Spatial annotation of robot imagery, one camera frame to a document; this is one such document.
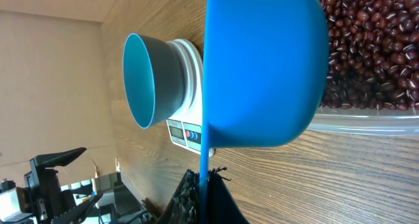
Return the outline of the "blue plastic measuring scoop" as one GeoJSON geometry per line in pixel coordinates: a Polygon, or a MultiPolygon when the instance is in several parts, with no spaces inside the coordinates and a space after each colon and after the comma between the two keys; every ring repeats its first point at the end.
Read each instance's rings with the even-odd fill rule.
{"type": "Polygon", "coordinates": [[[319,107],[329,59],[319,0],[206,0],[199,221],[207,223],[209,151],[274,147],[319,107]]]}

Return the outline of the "white digital kitchen scale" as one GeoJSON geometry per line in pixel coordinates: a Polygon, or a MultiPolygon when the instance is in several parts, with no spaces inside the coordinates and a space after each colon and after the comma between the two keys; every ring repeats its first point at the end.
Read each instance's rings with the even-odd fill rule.
{"type": "Polygon", "coordinates": [[[201,153],[202,148],[202,57],[186,39],[168,42],[183,68],[185,93],[180,108],[166,120],[170,140],[188,151],[201,153]]]}

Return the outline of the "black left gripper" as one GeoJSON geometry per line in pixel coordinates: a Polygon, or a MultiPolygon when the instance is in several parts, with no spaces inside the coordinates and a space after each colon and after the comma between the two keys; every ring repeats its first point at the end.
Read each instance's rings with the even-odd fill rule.
{"type": "Polygon", "coordinates": [[[61,153],[38,155],[30,160],[31,171],[24,175],[29,191],[31,207],[38,223],[79,224],[82,223],[95,204],[103,196],[91,196],[75,206],[71,189],[62,190],[56,166],[67,166],[86,151],[79,147],[61,153]]]}

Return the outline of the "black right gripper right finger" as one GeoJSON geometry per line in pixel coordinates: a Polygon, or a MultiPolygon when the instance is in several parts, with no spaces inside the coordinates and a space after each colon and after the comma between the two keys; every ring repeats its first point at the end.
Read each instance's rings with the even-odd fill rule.
{"type": "Polygon", "coordinates": [[[227,168],[214,168],[208,172],[208,223],[249,224],[230,194],[219,172],[227,168]]]}

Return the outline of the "teal metal bowl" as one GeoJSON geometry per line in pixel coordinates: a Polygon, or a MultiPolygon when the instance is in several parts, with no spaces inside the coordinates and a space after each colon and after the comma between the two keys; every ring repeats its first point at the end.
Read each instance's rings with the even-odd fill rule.
{"type": "Polygon", "coordinates": [[[142,129],[165,121],[180,108],[185,91],[183,68],[168,43],[129,34],[122,73],[130,111],[142,129]]]}

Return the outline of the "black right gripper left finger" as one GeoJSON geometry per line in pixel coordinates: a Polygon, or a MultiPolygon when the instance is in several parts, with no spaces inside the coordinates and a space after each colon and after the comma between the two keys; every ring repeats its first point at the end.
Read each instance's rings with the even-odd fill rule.
{"type": "Polygon", "coordinates": [[[156,224],[198,224],[199,174],[187,170],[156,224]]]}

